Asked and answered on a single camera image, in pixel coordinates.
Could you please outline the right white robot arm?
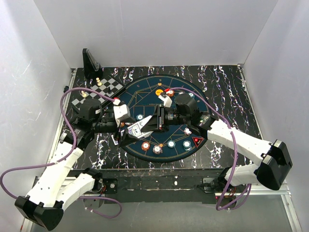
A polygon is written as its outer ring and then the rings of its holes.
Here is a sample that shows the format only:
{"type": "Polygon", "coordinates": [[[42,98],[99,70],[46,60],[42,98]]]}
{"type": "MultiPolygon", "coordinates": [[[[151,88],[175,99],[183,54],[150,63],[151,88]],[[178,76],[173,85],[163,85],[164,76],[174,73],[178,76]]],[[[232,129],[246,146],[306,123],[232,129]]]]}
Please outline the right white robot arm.
{"type": "Polygon", "coordinates": [[[209,112],[202,112],[189,94],[176,96],[176,107],[171,108],[169,96],[160,95],[162,104],[141,128],[142,132],[166,132],[170,125],[186,125],[194,135],[223,144],[252,161],[251,165],[226,168],[212,182],[212,186],[229,192],[235,186],[261,184],[271,190],[279,190],[293,163],[286,143],[254,138],[233,127],[209,112]]]}

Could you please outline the green chip stack bottom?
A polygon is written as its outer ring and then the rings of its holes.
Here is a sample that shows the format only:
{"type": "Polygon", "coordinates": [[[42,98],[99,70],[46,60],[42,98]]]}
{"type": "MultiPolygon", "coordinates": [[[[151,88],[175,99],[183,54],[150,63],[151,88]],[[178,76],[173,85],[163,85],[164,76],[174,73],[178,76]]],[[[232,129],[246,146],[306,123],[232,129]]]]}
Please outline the green chip stack bottom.
{"type": "Polygon", "coordinates": [[[174,148],[175,147],[175,142],[173,140],[170,140],[170,141],[167,142],[167,146],[169,148],[174,148]]]}

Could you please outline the blue backed playing cards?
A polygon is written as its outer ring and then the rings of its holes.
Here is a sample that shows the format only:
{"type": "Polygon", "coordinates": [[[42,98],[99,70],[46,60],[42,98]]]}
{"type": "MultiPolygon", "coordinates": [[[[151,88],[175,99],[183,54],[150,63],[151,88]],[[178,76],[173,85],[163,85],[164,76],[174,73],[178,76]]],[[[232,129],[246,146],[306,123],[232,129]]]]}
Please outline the blue backed playing cards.
{"type": "Polygon", "coordinates": [[[151,119],[151,117],[152,116],[147,116],[147,117],[143,118],[142,120],[138,121],[138,125],[140,127],[145,126],[148,123],[148,121],[151,119]]]}

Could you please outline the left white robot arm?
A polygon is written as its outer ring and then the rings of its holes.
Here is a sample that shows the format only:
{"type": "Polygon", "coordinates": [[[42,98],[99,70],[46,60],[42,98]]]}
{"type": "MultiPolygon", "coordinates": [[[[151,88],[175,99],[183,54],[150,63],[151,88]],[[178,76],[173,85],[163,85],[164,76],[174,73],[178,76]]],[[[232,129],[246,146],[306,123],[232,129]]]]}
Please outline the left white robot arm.
{"type": "Polygon", "coordinates": [[[60,136],[50,163],[34,187],[15,200],[15,206],[28,220],[53,230],[60,223],[65,210],[87,192],[102,194],[106,181],[102,173],[86,168],[70,184],[62,187],[77,159],[84,153],[95,133],[112,133],[121,139],[121,123],[134,122],[129,108],[115,99],[110,117],[104,116],[100,101],[88,99],[82,103],[77,116],[67,122],[68,129],[60,136]]]}

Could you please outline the playing card deck box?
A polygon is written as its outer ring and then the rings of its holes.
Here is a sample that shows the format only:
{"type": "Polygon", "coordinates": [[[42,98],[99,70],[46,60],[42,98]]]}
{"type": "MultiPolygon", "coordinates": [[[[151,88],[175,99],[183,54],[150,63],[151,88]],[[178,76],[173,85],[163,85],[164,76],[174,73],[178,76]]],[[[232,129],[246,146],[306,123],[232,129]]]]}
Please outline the playing card deck box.
{"type": "Polygon", "coordinates": [[[126,128],[128,130],[128,133],[130,135],[133,135],[134,137],[137,137],[138,139],[143,139],[149,136],[148,132],[142,132],[142,125],[140,123],[134,123],[131,126],[128,126],[126,128]]]}

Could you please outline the red chip stack top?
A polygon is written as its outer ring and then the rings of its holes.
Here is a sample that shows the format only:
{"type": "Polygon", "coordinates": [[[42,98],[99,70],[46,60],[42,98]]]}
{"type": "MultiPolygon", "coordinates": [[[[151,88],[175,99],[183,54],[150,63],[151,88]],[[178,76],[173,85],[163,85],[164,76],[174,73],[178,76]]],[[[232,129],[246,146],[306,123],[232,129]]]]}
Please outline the red chip stack top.
{"type": "Polygon", "coordinates": [[[168,92],[168,95],[169,95],[170,97],[173,97],[173,96],[174,96],[174,91],[173,91],[173,90],[170,90],[170,91],[168,92]]]}

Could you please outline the blue chip stack top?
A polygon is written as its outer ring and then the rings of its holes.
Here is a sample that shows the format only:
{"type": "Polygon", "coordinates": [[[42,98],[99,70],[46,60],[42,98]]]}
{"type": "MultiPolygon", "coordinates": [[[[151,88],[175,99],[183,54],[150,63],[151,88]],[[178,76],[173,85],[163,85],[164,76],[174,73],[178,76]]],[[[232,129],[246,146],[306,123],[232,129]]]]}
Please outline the blue chip stack top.
{"type": "Polygon", "coordinates": [[[184,134],[190,135],[190,134],[192,134],[192,132],[189,130],[189,128],[185,128],[184,129],[184,134]]]}

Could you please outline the red chip stack bottom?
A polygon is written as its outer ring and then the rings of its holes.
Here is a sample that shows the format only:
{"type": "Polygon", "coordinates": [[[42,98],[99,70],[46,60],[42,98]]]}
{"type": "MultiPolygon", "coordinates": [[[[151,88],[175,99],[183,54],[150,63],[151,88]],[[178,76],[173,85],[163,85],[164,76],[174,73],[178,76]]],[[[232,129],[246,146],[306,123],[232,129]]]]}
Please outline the red chip stack bottom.
{"type": "Polygon", "coordinates": [[[143,151],[147,151],[150,149],[150,143],[149,142],[143,142],[141,145],[141,148],[143,151]]]}

